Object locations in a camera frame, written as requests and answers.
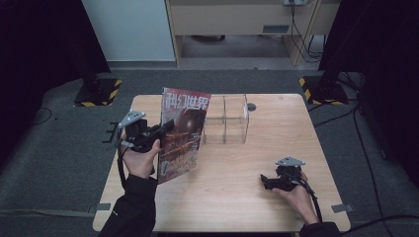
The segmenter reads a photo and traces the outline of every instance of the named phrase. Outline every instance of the magazine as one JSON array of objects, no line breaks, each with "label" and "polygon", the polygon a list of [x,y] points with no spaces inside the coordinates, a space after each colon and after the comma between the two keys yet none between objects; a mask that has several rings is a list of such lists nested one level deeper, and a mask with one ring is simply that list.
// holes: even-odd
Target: magazine
[{"label": "magazine", "polygon": [[163,184],[197,167],[201,135],[210,105],[210,94],[163,88],[161,124],[175,126],[161,140],[157,180]]}]

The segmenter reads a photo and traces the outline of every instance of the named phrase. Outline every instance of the transparent container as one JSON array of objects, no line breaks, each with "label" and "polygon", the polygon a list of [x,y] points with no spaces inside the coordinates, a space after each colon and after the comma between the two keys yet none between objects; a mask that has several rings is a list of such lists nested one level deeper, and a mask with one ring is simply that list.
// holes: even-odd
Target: transparent container
[{"label": "transparent container", "polygon": [[249,111],[245,94],[213,95],[204,124],[204,144],[244,144]]}]

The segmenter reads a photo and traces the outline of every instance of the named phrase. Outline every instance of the white wall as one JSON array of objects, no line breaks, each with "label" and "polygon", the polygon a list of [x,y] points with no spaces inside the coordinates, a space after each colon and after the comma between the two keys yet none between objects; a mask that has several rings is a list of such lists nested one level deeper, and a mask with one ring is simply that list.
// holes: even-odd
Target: white wall
[{"label": "white wall", "polygon": [[164,0],[82,0],[108,61],[175,61]]}]

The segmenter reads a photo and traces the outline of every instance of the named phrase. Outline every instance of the black cable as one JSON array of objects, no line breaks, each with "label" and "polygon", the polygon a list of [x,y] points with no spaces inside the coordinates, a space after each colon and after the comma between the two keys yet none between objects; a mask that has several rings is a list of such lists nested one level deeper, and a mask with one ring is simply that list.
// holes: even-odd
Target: black cable
[{"label": "black cable", "polygon": [[308,111],[309,111],[309,112],[312,112],[312,111],[314,111],[315,109],[320,108],[320,107],[322,107],[322,106],[324,106],[324,105],[325,105],[325,104],[318,105],[318,106],[316,106],[316,107],[313,107],[313,108],[309,109]]},{"label": "black cable", "polygon": [[119,139],[117,147],[118,147],[118,160],[117,160],[117,164],[118,164],[118,171],[120,173],[120,179],[121,179],[121,185],[123,186],[123,188],[126,188],[126,174],[124,171],[124,154],[126,153],[126,151],[128,150],[128,148],[122,152],[121,150],[121,135],[123,133],[122,129],[118,129],[118,135],[117,138]]},{"label": "black cable", "polygon": [[320,58],[321,56],[322,56],[322,54],[323,54],[323,52],[315,52],[315,51],[311,51],[311,45],[312,45],[312,42],[313,42],[313,40],[314,40],[314,36],[311,36],[310,37],[310,42],[308,43],[308,55],[310,55],[311,53],[314,53],[314,54],[317,54],[317,55],[313,55],[313,56],[311,56],[311,57],[314,57],[314,58]]},{"label": "black cable", "polygon": [[43,124],[44,122],[46,122],[46,121],[48,121],[49,119],[51,119],[51,117],[52,117],[52,110],[50,110],[50,109],[48,109],[48,108],[44,108],[44,107],[40,108],[40,110],[46,110],[46,111],[48,111],[48,112],[49,112],[49,116],[48,116],[48,118],[46,118],[45,120],[40,121],[40,122],[31,123],[31,125],[39,125],[39,124]]},{"label": "black cable", "polygon": [[373,220],[373,221],[367,222],[365,224],[359,225],[357,227],[351,228],[350,230],[342,233],[342,235],[345,235],[345,234],[348,234],[348,233],[366,228],[368,226],[377,224],[377,223],[385,221],[385,220],[391,220],[391,219],[419,219],[419,216],[417,216],[417,215],[391,215],[391,216],[387,216],[387,217],[384,217],[384,218]]},{"label": "black cable", "polygon": [[[383,225],[384,225],[384,227],[385,227],[385,230],[387,231],[387,233],[389,234],[389,236],[393,236],[392,233],[391,233],[391,231],[389,230],[386,222],[385,222],[386,220],[389,220],[389,219],[399,219],[399,218],[414,218],[414,219],[419,219],[419,216],[417,216],[417,215],[392,215],[392,216],[387,216],[387,217],[384,217],[383,216],[382,207],[381,207],[381,204],[380,204],[380,200],[379,200],[379,196],[378,196],[378,191],[377,191],[377,184],[376,184],[376,180],[375,180],[375,177],[374,177],[374,172],[373,172],[373,169],[372,169],[372,166],[371,166],[370,158],[369,158],[369,156],[367,154],[367,150],[366,150],[366,147],[365,147],[365,144],[364,144],[364,140],[361,137],[361,133],[359,131],[358,123],[357,123],[357,120],[356,120],[356,110],[358,109],[359,106],[360,106],[360,104],[357,104],[352,110],[350,110],[350,113],[353,114],[353,120],[354,120],[355,128],[356,128],[358,137],[360,139],[360,142],[361,142],[361,145],[362,145],[362,148],[363,148],[363,152],[364,152],[364,155],[365,155],[366,160],[367,160],[368,167],[370,169],[370,174],[371,174],[372,181],[373,181],[373,186],[374,186],[375,195],[376,195],[376,199],[377,199],[377,206],[378,206],[378,211],[379,211],[379,214],[380,214],[380,218],[377,219],[377,220],[373,220],[371,222],[368,222],[366,224],[362,224],[360,226],[351,228],[350,230],[348,230],[347,232],[343,233],[342,235],[348,234],[350,232],[353,232],[353,231],[356,231],[356,230],[359,230],[359,229],[362,229],[362,228],[365,228],[365,227],[368,227],[368,226],[371,226],[371,225],[376,224],[378,222],[382,222]],[[348,115],[348,113],[346,113],[346,114],[344,114],[344,115],[342,115],[340,117],[337,117],[337,118],[329,119],[327,121],[324,121],[324,122],[319,123],[318,125],[315,125],[315,127],[320,126],[320,125],[323,125],[323,124],[326,124],[326,123],[328,123],[328,122],[330,122],[330,121],[332,121],[334,119],[339,119],[339,118],[342,118],[342,117],[347,116],[347,115]]]},{"label": "black cable", "polygon": [[293,2],[293,0],[290,0],[290,2],[291,2],[291,12],[292,12],[291,39],[292,39],[292,41],[293,41],[293,44],[294,44],[294,45],[295,45],[295,47],[298,49],[299,54],[301,55],[302,59],[304,59],[304,61],[305,61],[305,62],[309,62],[309,63],[319,62],[320,60],[315,60],[315,61],[309,61],[309,60],[307,60],[307,59],[304,57],[304,55],[303,55],[303,53],[302,53],[302,51],[301,51],[301,48],[300,48],[300,47],[296,44],[295,40],[293,39],[293,28],[295,27],[295,29],[296,29],[296,31],[297,31],[297,33],[298,33],[298,35],[301,37],[302,45],[304,46],[305,50],[306,50],[306,51],[307,51],[307,53],[308,53],[307,47],[306,47],[306,45],[305,45],[305,43],[304,43],[304,39],[302,38],[302,35],[301,35],[301,33],[299,32],[298,27],[296,26],[296,23],[295,23],[295,19],[294,19],[294,15],[295,15],[294,2]]},{"label": "black cable", "polygon": [[350,88],[354,89],[355,91],[357,91],[357,93],[359,93],[361,91],[361,87],[359,87],[351,78],[351,76],[347,73],[347,72],[341,72],[341,74],[348,80],[348,82],[343,81],[338,79],[338,81],[340,83],[343,83],[347,86],[349,86]]},{"label": "black cable", "polygon": [[313,201],[315,212],[317,214],[318,220],[320,222],[323,222],[323,217],[321,215],[320,206],[318,204],[317,197],[314,195],[314,190],[311,188],[311,186],[308,184],[308,182],[305,181],[305,180],[299,180],[299,179],[297,179],[293,175],[290,175],[287,172],[282,172],[281,175],[288,176],[292,181],[295,181],[295,182],[299,183],[302,187],[305,188],[305,190],[308,192],[308,194],[311,195],[311,199]]},{"label": "black cable", "polygon": [[330,118],[330,119],[328,119],[328,120],[325,120],[325,121],[319,122],[319,123],[315,124],[315,125],[314,125],[314,127],[320,127],[320,126],[322,126],[322,125],[324,125],[324,124],[326,124],[326,123],[328,123],[328,122],[330,122],[330,121],[332,121],[332,120],[341,119],[341,118],[343,118],[343,117],[346,117],[346,116],[350,115],[350,114],[351,114],[351,113],[352,113],[352,112],[353,112],[356,108],[357,108],[357,107],[354,107],[354,108],[350,109],[347,113],[345,113],[345,114],[343,114],[343,115],[341,115],[341,116],[339,116],[339,117],[336,117],[336,118]]},{"label": "black cable", "polygon": [[385,230],[387,231],[388,235],[392,237],[393,235],[392,235],[391,231],[389,230],[389,228],[388,228],[388,226],[387,226],[387,223],[385,222],[384,215],[383,215],[383,213],[382,213],[381,202],[380,202],[380,200],[379,200],[379,196],[378,196],[378,190],[377,190],[376,178],[375,178],[375,176],[374,176],[374,172],[373,172],[373,168],[372,168],[372,166],[371,166],[370,158],[369,158],[369,156],[368,156],[368,154],[367,154],[367,150],[366,150],[366,147],[365,147],[365,144],[364,144],[364,140],[363,140],[363,138],[361,137],[360,129],[359,129],[359,127],[358,127],[357,117],[356,117],[356,110],[357,110],[357,108],[358,108],[358,106],[359,106],[359,105],[360,105],[360,104],[358,104],[358,105],[355,107],[355,109],[353,110],[353,119],[354,119],[355,129],[356,129],[357,134],[358,134],[358,137],[359,137],[359,139],[360,139],[361,146],[362,146],[362,148],[363,148],[363,152],[364,152],[364,156],[365,156],[365,158],[366,158],[367,165],[368,165],[368,168],[369,168],[369,170],[370,170],[370,175],[371,175],[371,179],[372,179],[372,182],[373,182],[373,187],[374,187],[374,193],[375,193],[375,195],[376,195],[376,200],[377,200],[377,207],[378,207],[378,211],[379,211],[379,216],[380,216],[380,218],[382,219],[382,224],[384,225]]}]

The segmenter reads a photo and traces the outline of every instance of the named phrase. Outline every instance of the floor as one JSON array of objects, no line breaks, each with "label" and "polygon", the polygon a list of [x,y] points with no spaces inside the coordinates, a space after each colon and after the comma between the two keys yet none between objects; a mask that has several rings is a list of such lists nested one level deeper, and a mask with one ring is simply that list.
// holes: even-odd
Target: floor
[{"label": "floor", "polygon": [[[323,50],[323,36],[314,36],[310,48],[313,52]],[[225,36],[220,37],[186,37],[181,60],[176,65],[166,66],[162,63],[142,63],[131,65],[111,64],[112,70],[135,69],[170,69],[178,70],[317,70],[319,59],[311,58],[302,50],[304,58],[293,66],[281,36]]]}]

